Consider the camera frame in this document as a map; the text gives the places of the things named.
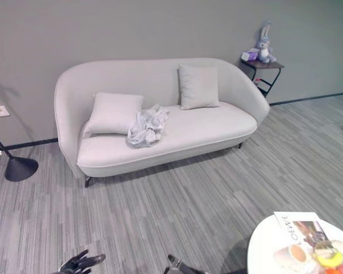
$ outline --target coffee cup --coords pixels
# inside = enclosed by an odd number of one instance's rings
[[[303,265],[308,260],[307,252],[297,244],[290,245],[274,253],[274,259],[284,267]]]

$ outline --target sofa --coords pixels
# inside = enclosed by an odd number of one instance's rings
[[[219,107],[180,108],[180,65],[218,70]],[[169,111],[162,139],[152,147],[131,148],[126,135],[83,131],[98,92],[140,94],[142,108]],[[254,83],[236,66],[214,58],[96,61],[65,71],[54,95],[61,152],[76,178],[106,177],[141,170],[241,144],[269,112]]]

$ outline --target magazine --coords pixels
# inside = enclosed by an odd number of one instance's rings
[[[314,212],[275,212],[288,244],[298,244],[312,249],[321,241],[328,241],[320,226],[320,219]]]

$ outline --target side table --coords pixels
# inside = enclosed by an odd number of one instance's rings
[[[273,80],[272,83],[269,83],[268,81],[264,80],[264,79],[260,79],[260,81],[262,81],[263,83],[266,83],[269,86],[268,90],[264,90],[263,88],[259,88],[259,90],[262,92],[264,97],[267,97],[268,93],[270,92],[271,88],[273,87],[273,85],[275,84],[278,76],[280,76],[281,74],[281,69],[284,68],[284,65],[281,65],[280,63],[277,62],[273,62],[273,63],[268,63],[268,64],[264,64],[263,62],[259,61],[259,60],[254,60],[254,61],[244,61],[241,60],[241,62],[249,67],[251,67],[254,70],[254,74],[252,77],[252,81],[254,80],[254,77],[256,76],[257,70],[264,70],[264,69],[278,69],[278,74],[276,75],[275,79]]]
[[[343,231],[320,220],[320,226],[330,240],[343,242]],[[248,246],[248,274],[282,274],[281,267],[274,260],[275,251],[288,246],[282,229],[274,215],[264,219],[255,228]]]

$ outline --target lamp base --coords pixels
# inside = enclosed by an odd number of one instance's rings
[[[36,160],[12,157],[6,166],[5,178],[11,182],[23,181],[31,177],[37,171],[38,163]]]

